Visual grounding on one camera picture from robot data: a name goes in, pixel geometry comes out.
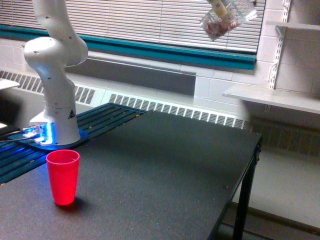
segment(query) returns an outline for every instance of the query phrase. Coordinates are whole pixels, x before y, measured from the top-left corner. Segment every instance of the teal window frame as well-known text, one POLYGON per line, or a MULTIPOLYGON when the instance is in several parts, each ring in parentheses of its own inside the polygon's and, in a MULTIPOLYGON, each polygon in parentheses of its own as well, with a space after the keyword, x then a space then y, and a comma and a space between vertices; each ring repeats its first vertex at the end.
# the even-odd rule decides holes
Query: teal window frame
MULTIPOLYGON (((0 24, 0 38, 28 41, 45 36, 49 36, 45 30, 0 24)), ((256 63, 255 54, 188 48, 92 35, 79 34, 79 36, 91 51, 106 51, 186 65, 244 70, 253 70, 256 63)))

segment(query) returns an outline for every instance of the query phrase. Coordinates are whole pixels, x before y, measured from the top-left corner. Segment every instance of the red plastic cup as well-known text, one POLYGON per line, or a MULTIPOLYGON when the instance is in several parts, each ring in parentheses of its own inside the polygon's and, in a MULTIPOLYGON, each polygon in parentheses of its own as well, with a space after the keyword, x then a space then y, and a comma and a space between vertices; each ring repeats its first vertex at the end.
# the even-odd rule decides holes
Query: red plastic cup
POLYGON ((46 156, 52 196, 55 204, 69 205, 75 200, 80 155, 73 150, 57 150, 46 156))

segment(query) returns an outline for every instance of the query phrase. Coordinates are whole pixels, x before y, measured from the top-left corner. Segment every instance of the plastic container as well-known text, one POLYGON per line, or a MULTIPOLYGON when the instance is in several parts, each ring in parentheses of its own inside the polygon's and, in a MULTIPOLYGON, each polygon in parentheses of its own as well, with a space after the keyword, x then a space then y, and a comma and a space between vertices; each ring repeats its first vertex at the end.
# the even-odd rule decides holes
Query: plastic container
POLYGON ((46 163, 55 204, 71 204, 77 191, 79 153, 66 149, 53 151, 46 156, 46 163))
POLYGON ((202 18, 200 24, 214 41, 246 21, 258 17, 249 0, 208 0, 212 9, 202 18))

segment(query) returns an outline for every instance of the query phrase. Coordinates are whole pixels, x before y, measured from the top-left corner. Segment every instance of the warning label sticker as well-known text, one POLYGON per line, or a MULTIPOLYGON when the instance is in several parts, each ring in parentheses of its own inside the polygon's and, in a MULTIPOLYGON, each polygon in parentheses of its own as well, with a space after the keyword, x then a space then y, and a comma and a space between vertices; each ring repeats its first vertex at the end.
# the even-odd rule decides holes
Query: warning label sticker
POLYGON ((71 112, 70 112, 70 114, 69 114, 68 119, 72 119, 72 118, 74 118, 75 116, 76 116, 76 115, 75 115, 74 110, 73 110, 73 109, 71 109, 71 112))

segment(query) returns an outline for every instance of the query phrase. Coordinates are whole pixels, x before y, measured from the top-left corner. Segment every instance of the table leg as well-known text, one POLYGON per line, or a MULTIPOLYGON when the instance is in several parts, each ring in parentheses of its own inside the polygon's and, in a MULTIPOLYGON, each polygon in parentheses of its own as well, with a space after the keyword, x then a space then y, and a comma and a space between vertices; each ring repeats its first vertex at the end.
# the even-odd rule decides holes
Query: table leg
POLYGON ((247 170, 242 180, 239 203, 236 211, 236 218, 233 230, 233 240, 241 240, 243 237, 256 164, 257 155, 255 154, 253 160, 250 163, 249 169, 247 170))

